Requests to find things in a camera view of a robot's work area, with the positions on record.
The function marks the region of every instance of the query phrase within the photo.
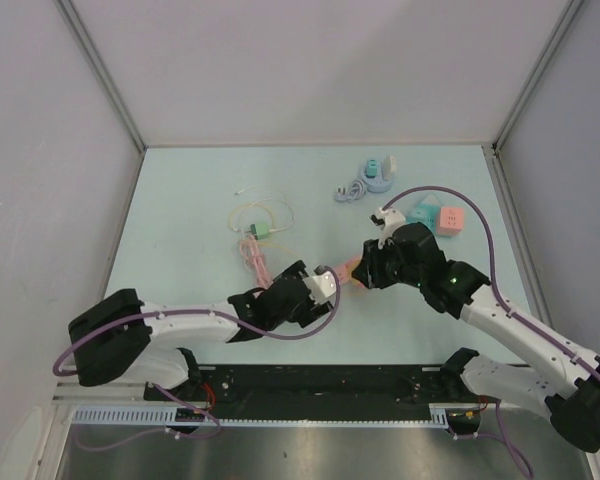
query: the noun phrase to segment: black end effector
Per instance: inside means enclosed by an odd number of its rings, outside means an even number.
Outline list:
[[[372,217],[374,223],[382,223]],[[363,245],[362,260],[351,276],[365,287],[387,288],[396,283],[416,287],[440,313],[460,317],[462,307],[489,279],[464,262],[445,258],[431,231],[422,223],[403,225],[380,249],[378,240]]]
[[[596,358],[600,374],[600,357]],[[600,382],[595,378],[576,382],[578,390],[566,400],[547,397],[551,425],[575,447],[589,453],[600,450]]]
[[[306,266],[299,260],[274,278],[268,289],[257,288],[233,295],[228,302],[236,309],[241,320],[267,332],[285,322],[297,323],[305,328],[333,308],[330,303],[317,304],[313,301],[311,290],[303,281],[307,277]],[[241,328],[230,343],[254,340],[261,336]]]
[[[69,324],[71,343],[114,320],[140,313],[143,305],[134,289],[117,291]],[[73,354],[80,385],[93,387],[120,377],[149,344],[150,335],[151,328],[138,320],[87,342]]]

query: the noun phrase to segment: white backdrop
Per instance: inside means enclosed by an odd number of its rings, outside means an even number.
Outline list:
[[[49,405],[51,365],[67,322],[99,299],[138,164],[53,2],[0,1],[0,451]]]
[[[75,0],[150,146],[494,140],[567,0]]]

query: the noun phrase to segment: pink cube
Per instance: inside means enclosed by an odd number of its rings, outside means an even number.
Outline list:
[[[436,221],[436,235],[453,237],[464,228],[464,210],[461,207],[442,207]]]

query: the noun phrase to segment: white table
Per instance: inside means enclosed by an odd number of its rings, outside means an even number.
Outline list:
[[[391,191],[367,194],[351,204],[333,201],[336,187],[348,184],[368,158],[382,160],[388,154],[398,162]],[[282,189],[296,210],[295,226],[271,241],[297,252],[308,269],[338,265],[360,254],[362,243],[379,234],[369,216],[400,191],[426,184],[460,190],[483,209],[491,224],[502,290],[519,305],[528,305],[478,146],[149,149],[107,294],[133,287],[144,300],[185,305],[221,301],[252,288],[254,277],[238,256],[238,234],[227,228],[227,216],[241,203],[279,196],[267,188],[234,195],[263,183]],[[425,195],[407,197],[397,207],[406,213]],[[447,205],[462,205],[448,195],[438,198]],[[267,205],[284,220],[284,205]],[[266,218],[255,210],[245,217]],[[465,230],[455,238],[438,237],[439,245],[448,258],[487,273],[484,231],[468,207],[465,212]],[[278,250],[265,253],[274,273],[294,261]],[[277,332],[299,330],[287,324]],[[401,285],[359,294],[347,288],[334,322],[306,340],[183,346],[207,364],[429,364],[444,362],[460,347],[477,349],[501,362],[520,362],[495,340],[436,313],[419,292]]]

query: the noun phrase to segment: gray wall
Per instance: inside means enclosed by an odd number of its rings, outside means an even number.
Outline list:
[[[600,0],[502,151],[555,326],[600,352]]]
[[[0,451],[51,398],[138,164],[53,2],[0,1]]]

